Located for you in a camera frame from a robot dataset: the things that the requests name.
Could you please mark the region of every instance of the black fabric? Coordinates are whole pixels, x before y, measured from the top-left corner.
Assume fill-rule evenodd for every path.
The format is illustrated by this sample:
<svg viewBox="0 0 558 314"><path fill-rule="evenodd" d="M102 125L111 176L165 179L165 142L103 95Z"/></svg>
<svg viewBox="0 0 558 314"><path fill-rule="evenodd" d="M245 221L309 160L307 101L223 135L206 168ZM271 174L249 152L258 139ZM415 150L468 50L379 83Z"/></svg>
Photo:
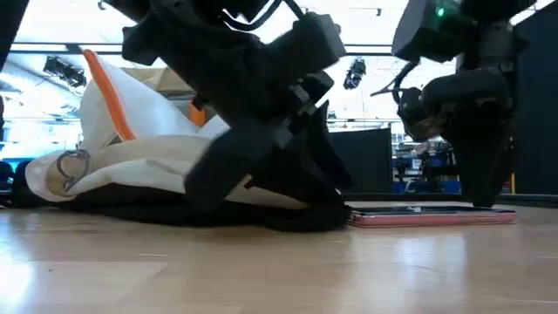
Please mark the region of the black fabric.
<svg viewBox="0 0 558 314"><path fill-rule="evenodd" d="M518 194L558 194L558 2L518 25L528 47L517 60L515 186Z"/></svg>
<svg viewBox="0 0 558 314"><path fill-rule="evenodd" d="M37 208L55 206L79 213L106 215L134 222L183 227L220 227L254 225L288 232L323 232L340 229L349 218L350 209L342 203L319 205L305 210L270 208L225 201L215 211L200 214L188 210L182 194L156 188L138 188L118 184L88 191L74 201L52 203L34 195L25 181L22 162L16 168L13 193L5 206Z"/></svg>

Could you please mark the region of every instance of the pink phone case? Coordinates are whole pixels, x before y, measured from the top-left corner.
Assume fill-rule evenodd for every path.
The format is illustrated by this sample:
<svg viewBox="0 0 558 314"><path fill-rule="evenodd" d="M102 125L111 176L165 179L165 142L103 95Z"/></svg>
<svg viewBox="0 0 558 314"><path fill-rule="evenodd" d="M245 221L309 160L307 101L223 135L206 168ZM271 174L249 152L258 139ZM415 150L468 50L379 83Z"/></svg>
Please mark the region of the pink phone case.
<svg viewBox="0 0 558 314"><path fill-rule="evenodd" d="M514 211L472 212L455 214L371 215L353 212L349 224L360 228L453 226L472 224L515 223Z"/></svg>

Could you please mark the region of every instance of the black partition wall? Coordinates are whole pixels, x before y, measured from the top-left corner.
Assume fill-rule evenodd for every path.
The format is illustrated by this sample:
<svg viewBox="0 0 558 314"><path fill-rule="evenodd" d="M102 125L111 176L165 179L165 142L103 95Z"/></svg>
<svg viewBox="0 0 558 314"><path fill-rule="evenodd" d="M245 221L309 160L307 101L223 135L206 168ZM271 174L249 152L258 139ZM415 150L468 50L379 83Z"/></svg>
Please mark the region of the black partition wall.
<svg viewBox="0 0 558 314"><path fill-rule="evenodd" d="M345 194L378 194L393 191L391 129L330 134L336 150L355 186Z"/></svg>
<svg viewBox="0 0 558 314"><path fill-rule="evenodd" d="M558 195L558 2L517 27L529 46L517 64L515 189Z"/></svg>

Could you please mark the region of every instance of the cloth bag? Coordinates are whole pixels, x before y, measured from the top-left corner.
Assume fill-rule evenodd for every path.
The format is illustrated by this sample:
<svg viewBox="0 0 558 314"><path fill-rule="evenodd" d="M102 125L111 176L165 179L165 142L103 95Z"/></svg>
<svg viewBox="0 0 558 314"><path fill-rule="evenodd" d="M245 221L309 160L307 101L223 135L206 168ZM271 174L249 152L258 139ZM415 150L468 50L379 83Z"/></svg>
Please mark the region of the cloth bag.
<svg viewBox="0 0 558 314"><path fill-rule="evenodd" d="M199 128L156 91L94 52L85 51L85 58L94 81L87 86L80 109L83 143L75 154L58 151L33 160L25 169L31 192L51 202L71 201L109 184L184 194L184 175L228 126L214 117ZM227 200L308 207L285 195L245 188L249 179L240 182Z"/></svg>

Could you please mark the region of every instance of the black panel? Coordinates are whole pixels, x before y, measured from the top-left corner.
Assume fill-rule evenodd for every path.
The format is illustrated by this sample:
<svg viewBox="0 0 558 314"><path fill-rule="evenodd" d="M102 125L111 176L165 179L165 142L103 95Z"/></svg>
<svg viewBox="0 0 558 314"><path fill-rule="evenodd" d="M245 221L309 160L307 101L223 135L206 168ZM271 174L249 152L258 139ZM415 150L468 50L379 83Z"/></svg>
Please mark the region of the black panel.
<svg viewBox="0 0 558 314"><path fill-rule="evenodd" d="M355 182L344 193L393 191L391 129L331 133L330 140Z"/></svg>
<svg viewBox="0 0 558 314"><path fill-rule="evenodd" d="M558 194L556 119L558 105L558 3L545 7L518 25L529 42L518 58L516 88L516 191Z"/></svg>
<svg viewBox="0 0 558 314"><path fill-rule="evenodd" d="M0 71L24 17L29 0L0 0Z"/></svg>

